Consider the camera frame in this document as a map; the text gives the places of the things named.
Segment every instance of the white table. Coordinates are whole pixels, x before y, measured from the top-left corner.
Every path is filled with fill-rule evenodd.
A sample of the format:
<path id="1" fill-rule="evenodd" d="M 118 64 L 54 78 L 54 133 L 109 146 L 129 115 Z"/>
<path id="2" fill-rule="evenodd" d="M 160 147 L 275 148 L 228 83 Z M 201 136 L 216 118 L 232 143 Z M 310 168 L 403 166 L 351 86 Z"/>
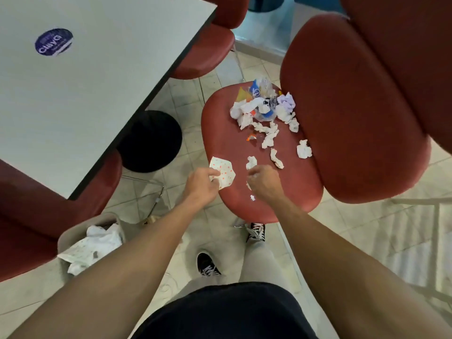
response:
<path id="1" fill-rule="evenodd" d="M 215 7 L 202 0 L 2 0 L 0 159 L 74 197 Z M 71 31 L 72 44 L 43 56 L 35 42 L 54 28 Z"/>

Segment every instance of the shoelace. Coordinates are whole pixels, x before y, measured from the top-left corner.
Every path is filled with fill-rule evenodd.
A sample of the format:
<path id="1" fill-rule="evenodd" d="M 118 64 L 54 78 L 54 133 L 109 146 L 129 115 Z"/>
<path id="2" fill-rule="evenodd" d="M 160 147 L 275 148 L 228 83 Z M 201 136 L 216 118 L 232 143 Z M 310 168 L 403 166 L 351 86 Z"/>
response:
<path id="1" fill-rule="evenodd" d="M 253 236 L 253 239 L 265 240 L 263 234 L 263 225 L 256 225 L 253 228 L 246 228 Z"/>
<path id="2" fill-rule="evenodd" d="M 215 271 L 215 269 L 212 268 L 211 265 L 209 265 L 208 267 L 202 269 L 201 274 L 202 274 L 202 275 L 205 275 L 205 276 L 215 276 L 215 275 L 219 275 L 220 273 L 218 273 L 217 271 Z"/>

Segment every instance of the blue circular sticker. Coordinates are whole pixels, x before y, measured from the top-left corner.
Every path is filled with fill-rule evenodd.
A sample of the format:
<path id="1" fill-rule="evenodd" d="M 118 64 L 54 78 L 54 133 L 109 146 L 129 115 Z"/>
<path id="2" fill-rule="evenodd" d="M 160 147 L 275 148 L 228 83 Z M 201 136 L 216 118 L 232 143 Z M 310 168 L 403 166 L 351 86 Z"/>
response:
<path id="1" fill-rule="evenodd" d="M 43 56 L 57 56 L 66 51 L 72 44 L 71 31 L 64 28 L 54 28 L 39 36 L 34 44 L 37 53 Z"/>

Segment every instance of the black sneaker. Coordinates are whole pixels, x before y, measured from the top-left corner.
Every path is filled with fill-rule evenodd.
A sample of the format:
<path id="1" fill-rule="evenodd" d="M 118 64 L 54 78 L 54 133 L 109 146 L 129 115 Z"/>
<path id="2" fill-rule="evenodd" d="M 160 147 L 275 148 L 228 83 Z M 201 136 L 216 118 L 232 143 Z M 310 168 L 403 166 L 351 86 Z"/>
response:
<path id="1" fill-rule="evenodd" d="M 212 258 L 210 258 L 210 256 L 207 253 L 201 252 L 200 254 L 198 254 L 197 262 L 198 262 L 198 271 L 201 274 L 201 276 L 208 277 L 221 275 L 221 273 L 218 271 L 217 267 L 213 263 Z"/>
<path id="2" fill-rule="evenodd" d="M 246 230 L 248 231 L 248 238 L 246 242 L 250 239 L 265 241 L 265 224 L 251 224 L 246 225 Z"/>

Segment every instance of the black shirt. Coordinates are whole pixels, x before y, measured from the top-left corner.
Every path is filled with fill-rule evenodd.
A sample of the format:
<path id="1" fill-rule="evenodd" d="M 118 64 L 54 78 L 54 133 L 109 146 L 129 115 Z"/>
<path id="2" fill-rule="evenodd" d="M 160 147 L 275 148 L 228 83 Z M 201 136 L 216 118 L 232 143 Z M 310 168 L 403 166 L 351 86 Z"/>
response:
<path id="1" fill-rule="evenodd" d="M 208 286 L 157 310 L 133 334 L 147 338 L 315 339 L 295 297 L 270 283 Z"/>

